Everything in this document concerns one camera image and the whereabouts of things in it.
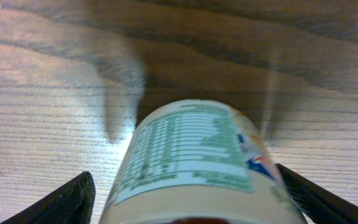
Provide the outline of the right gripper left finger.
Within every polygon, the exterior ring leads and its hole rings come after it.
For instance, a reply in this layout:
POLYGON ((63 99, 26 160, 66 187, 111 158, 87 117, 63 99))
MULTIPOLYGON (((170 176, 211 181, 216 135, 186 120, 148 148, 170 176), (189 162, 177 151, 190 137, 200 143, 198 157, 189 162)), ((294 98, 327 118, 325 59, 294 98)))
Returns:
POLYGON ((82 172, 2 224, 90 224, 96 189, 90 172, 82 172))

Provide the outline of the green lidded jar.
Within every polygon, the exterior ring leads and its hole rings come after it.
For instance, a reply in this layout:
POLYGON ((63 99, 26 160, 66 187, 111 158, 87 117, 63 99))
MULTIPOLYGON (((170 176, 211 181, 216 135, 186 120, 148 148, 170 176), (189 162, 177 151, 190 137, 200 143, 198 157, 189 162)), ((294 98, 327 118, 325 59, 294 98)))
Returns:
POLYGON ((238 110, 181 100, 136 127, 101 223, 304 223, 259 130, 238 110))

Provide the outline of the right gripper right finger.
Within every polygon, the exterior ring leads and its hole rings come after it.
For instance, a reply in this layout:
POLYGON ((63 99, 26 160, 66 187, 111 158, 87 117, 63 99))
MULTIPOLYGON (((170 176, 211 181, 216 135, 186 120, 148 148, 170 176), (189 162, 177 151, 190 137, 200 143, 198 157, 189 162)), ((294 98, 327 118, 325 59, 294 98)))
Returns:
POLYGON ((284 184, 298 208, 314 223, 358 224, 358 206, 277 164, 284 184))

